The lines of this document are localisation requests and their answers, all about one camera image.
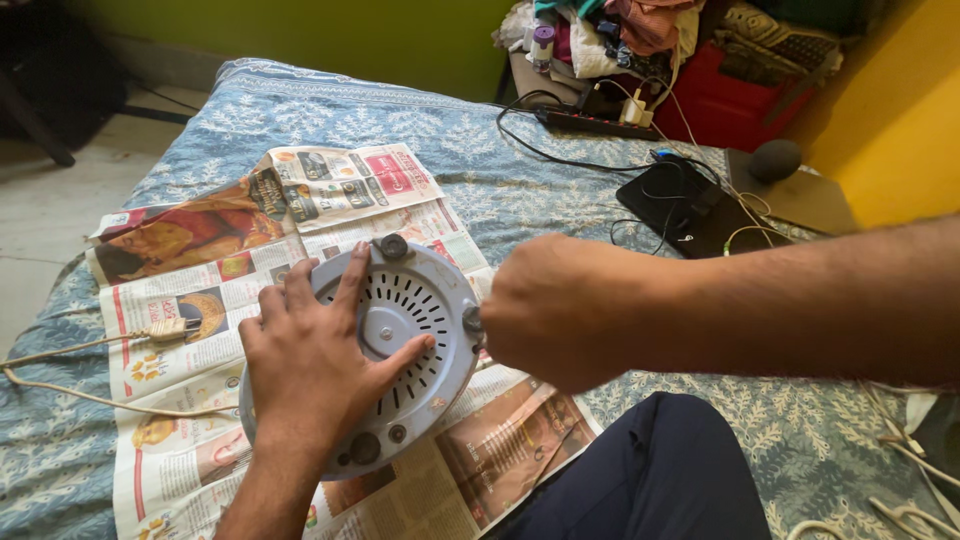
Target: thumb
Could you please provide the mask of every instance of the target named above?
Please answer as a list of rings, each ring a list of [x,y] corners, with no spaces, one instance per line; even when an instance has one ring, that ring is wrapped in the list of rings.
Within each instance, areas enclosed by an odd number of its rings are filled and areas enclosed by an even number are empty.
[[[382,362],[376,362],[373,370],[376,372],[377,378],[383,382],[384,386],[390,386],[398,373],[412,364],[418,356],[423,354],[423,351],[426,351],[436,344],[437,338],[429,333],[422,333],[416,337],[411,337],[403,344],[403,347],[400,347],[399,351],[393,353],[392,356]]]

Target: newspaper advertisement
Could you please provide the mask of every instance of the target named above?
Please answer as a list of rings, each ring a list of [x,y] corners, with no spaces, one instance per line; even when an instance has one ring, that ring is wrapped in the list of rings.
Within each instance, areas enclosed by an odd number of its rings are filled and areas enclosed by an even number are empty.
[[[241,361],[134,401],[174,410],[235,403]],[[252,450],[227,412],[193,419],[117,413],[120,538],[211,538]],[[303,538],[470,540],[600,433],[588,410],[522,372],[478,372],[431,434],[357,477],[321,482]]]
[[[151,208],[113,214],[115,225],[86,251],[101,286],[210,262],[296,231],[273,169],[168,209],[158,207],[154,215]]]
[[[242,358],[237,325],[260,313],[260,289],[283,283],[291,267],[304,258],[300,238],[294,234],[199,266],[100,289],[107,335],[122,335],[161,319],[199,319],[196,329],[181,340],[111,342],[113,400],[135,400]]]
[[[443,196],[406,144],[268,152],[301,233]]]
[[[191,320],[167,343],[108,349],[123,403],[199,410],[237,403],[237,325],[299,260],[398,233],[447,258],[478,299],[494,271],[432,175],[403,144],[285,147],[250,175],[194,201],[106,216],[87,252],[108,336]],[[211,538],[252,450],[236,410],[177,419],[116,409],[114,509],[121,538]],[[391,464],[322,482],[304,538],[464,538],[489,529],[600,432],[570,398],[480,352],[435,428]]]

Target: yellow wall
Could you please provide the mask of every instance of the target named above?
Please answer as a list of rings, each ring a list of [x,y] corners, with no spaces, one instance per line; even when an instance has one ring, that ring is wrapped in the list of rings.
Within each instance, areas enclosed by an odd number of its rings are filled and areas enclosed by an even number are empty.
[[[68,0],[102,31],[492,101],[515,0]]]
[[[901,6],[784,135],[864,227],[960,210],[960,2]]]

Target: hand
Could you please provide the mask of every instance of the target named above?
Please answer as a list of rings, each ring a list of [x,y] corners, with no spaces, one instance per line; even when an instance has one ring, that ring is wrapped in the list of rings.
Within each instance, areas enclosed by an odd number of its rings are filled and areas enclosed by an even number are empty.
[[[552,233],[520,244],[493,278],[480,316],[491,357],[577,393],[655,356],[669,339],[663,301],[690,269]],[[650,369],[658,363],[651,359]]]
[[[397,374],[433,347],[434,337],[422,334],[380,362],[360,352],[356,313],[369,260],[370,244],[359,242],[330,306],[310,285],[318,261],[302,260],[283,287],[260,291],[260,315],[240,323],[256,412],[254,463],[258,451],[325,463]]]

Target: bed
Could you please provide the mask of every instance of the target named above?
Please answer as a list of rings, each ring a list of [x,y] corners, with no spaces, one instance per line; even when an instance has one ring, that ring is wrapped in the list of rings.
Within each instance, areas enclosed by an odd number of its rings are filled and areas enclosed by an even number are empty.
[[[537,158],[497,131],[493,119],[499,111],[274,61],[228,62],[209,101],[136,186],[126,208],[181,201],[224,184],[276,146],[406,142],[436,175],[494,267],[517,243],[541,233],[609,241],[611,221],[630,217],[613,196],[629,177]],[[511,114],[505,121],[535,146],[576,160],[640,164],[657,146],[551,135],[530,115]],[[721,152],[706,153],[722,171]],[[643,226],[617,233],[618,244],[638,251],[652,250],[659,240]],[[677,257],[668,246],[661,255]],[[97,291],[83,258],[67,265],[11,357],[102,337]],[[109,394],[106,346],[27,365],[17,373]],[[854,384],[631,372],[590,391],[586,399],[606,426],[657,390],[703,397],[728,419],[774,538],[782,540],[807,519],[837,524],[851,539],[905,537],[877,517],[869,496],[888,505],[910,501],[938,510],[920,475],[877,446],[882,425]],[[902,403],[891,399],[889,405],[902,414]],[[115,438],[109,407],[44,389],[12,388],[0,380],[0,536],[115,536]]]

